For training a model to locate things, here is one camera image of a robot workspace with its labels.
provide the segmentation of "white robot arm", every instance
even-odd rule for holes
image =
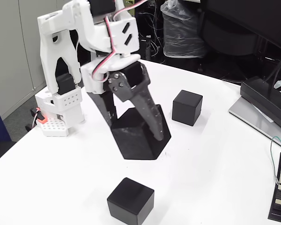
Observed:
[[[145,1],[141,0],[133,7]],[[61,120],[67,128],[83,120],[81,89],[77,85],[82,75],[86,92],[110,127],[117,120],[113,103],[115,94],[123,102],[132,101],[154,137],[159,141],[163,139],[163,122],[148,91],[150,79],[147,70],[138,62],[140,55],[131,54],[139,50],[138,29],[135,18],[127,12],[127,8],[124,9],[123,0],[72,0],[61,11],[39,17],[38,24],[41,59],[48,90],[52,94],[48,99],[43,94],[40,94],[41,98],[37,96],[38,106],[45,116],[62,115]],[[103,55],[83,65],[81,73],[70,30],[77,31],[83,48]],[[67,85],[62,87],[67,82],[63,79],[58,81],[55,77],[59,58],[68,66],[69,73],[64,78],[68,81],[72,77],[71,88]]]

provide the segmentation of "monitor stand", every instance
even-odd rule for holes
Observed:
[[[272,139],[274,136],[281,138],[281,127],[275,122],[269,122],[255,107],[240,97],[234,105],[229,109],[229,113],[240,118],[268,138]],[[274,140],[277,144],[281,145],[280,141]]]

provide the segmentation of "clear plastic bag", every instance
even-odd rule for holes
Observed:
[[[164,19],[164,55],[171,58],[203,58],[207,52],[197,33],[198,15],[178,0],[161,5]]]

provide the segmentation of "floor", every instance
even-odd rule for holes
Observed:
[[[36,107],[36,98],[33,96],[3,121],[13,142],[19,141],[27,134],[25,126],[33,121],[30,109]]]

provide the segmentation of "green cable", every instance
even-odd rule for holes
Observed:
[[[272,144],[273,144],[273,141],[274,141],[275,138],[277,138],[280,142],[281,142],[281,139],[278,136],[275,136],[275,137],[272,138],[272,141],[271,141],[271,157],[272,157],[273,168],[274,168],[274,179],[275,179],[276,184],[279,185],[279,181],[278,181],[278,178],[276,176],[275,162],[274,162],[273,153],[272,153]]]

